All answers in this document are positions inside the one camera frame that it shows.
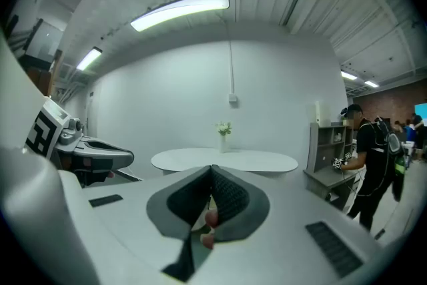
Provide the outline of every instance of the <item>hanging cable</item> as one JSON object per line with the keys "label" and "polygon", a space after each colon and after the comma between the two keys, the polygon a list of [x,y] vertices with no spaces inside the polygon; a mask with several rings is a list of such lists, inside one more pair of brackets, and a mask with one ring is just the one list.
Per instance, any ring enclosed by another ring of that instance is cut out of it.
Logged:
{"label": "hanging cable", "polygon": [[233,70],[233,51],[232,51],[232,39],[230,37],[230,32],[228,30],[228,26],[226,21],[222,19],[221,16],[216,16],[220,19],[220,21],[224,24],[226,27],[226,33],[227,33],[227,40],[228,40],[228,48],[230,50],[230,93],[234,94],[234,70]]}
{"label": "hanging cable", "polygon": [[133,173],[133,171],[131,170],[131,168],[129,167],[129,166],[127,166],[126,167],[128,170],[129,170],[129,172],[130,172],[130,176],[133,176],[134,178],[136,178],[139,182],[140,181],[143,181],[143,179],[142,178],[139,178],[138,176],[136,176],[134,173]]}

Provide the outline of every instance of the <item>ceiling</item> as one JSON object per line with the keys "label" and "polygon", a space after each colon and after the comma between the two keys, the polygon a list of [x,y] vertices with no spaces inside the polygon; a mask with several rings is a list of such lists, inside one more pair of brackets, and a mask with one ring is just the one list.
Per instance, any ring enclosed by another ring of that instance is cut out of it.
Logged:
{"label": "ceiling", "polygon": [[[349,96],[369,92],[363,81],[382,89],[403,79],[427,76],[424,22],[409,0],[230,0],[230,8],[173,19],[141,33],[129,22],[149,8],[173,0],[81,0],[63,35],[64,52],[57,87],[68,89],[66,101],[83,87],[100,64],[120,51],[164,33],[221,21],[263,21],[285,26],[290,33],[310,32],[327,37],[342,70],[357,75],[346,80]],[[97,46],[103,55],[88,72],[75,70]]]}

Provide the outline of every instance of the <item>person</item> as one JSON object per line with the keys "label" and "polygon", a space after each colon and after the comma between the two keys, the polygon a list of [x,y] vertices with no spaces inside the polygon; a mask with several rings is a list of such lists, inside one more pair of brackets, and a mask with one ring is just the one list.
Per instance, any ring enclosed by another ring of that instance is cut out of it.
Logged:
{"label": "person", "polygon": [[424,140],[426,139],[426,128],[420,115],[412,114],[412,124],[416,132],[415,145],[417,149],[424,147]]}
{"label": "person", "polygon": [[350,105],[346,118],[352,123],[353,129],[358,130],[358,157],[350,160],[347,165],[341,165],[341,170],[357,170],[366,164],[365,179],[348,215],[355,218],[360,213],[360,224],[370,231],[378,204],[394,179],[394,162],[389,156],[388,145],[380,128],[363,116],[359,105]]}
{"label": "person", "polygon": [[406,119],[406,141],[415,141],[416,133],[414,125],[411,124],[410,119]]}
{"label": "person", "polygon": [[402,127],[402,125],[400,124],[400,121],[399,121],[399,120],[396,120],[396,121],[394,122],[394,127],[393,127],[393,129],[394,129],[394,131],[396,131],[396,132],[398,132],[398,133],[403,133],[403,127]]}

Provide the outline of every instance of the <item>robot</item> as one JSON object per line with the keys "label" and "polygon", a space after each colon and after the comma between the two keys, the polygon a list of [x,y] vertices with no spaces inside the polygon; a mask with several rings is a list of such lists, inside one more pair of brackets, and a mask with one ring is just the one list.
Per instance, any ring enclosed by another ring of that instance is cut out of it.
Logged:
{"label": "robot", "polygon": [[131,151],[84,135],[80,120],[48,97],[25,147],[51,160],[58,170],[73,172],[83,187],[104,182],[111,170],[125,168],[134,159]]}
{"label": "robot", "polygon": [[[85,188],[133,154],[84,136],[51,101],[26,146],[0,149],[0,207],[58,284],[357,284],[394,255],[312,193],[244,170],[205,166]],[[215,245],[195,269],[191,227],[211,197]]]}

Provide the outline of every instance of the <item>black t-shirt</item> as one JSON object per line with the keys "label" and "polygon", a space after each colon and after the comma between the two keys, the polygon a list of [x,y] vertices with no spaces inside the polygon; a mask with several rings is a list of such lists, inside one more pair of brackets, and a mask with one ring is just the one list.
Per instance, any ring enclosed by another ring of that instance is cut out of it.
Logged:
{"label": "black t-shirt", "polygon": [[[373,188],[380,185],[388,158],[388,146],[384,141],[384,135],[376,123],[370,124],[363,119],[357,135],[357,152],[366,152],[366,174],[364,184]],[[394,163],[389,159],[386,177],[394,174]]]}
{"label": "black t-shirt", "polygon": [[[418,125],[421,121],[422,121],[421,116],[415,115],[414,125]],[[425,139],[426,139],[426,127],[424,125],[421,125],[419,128],[416,129],[415,143],[418,149],[422,149]]]}

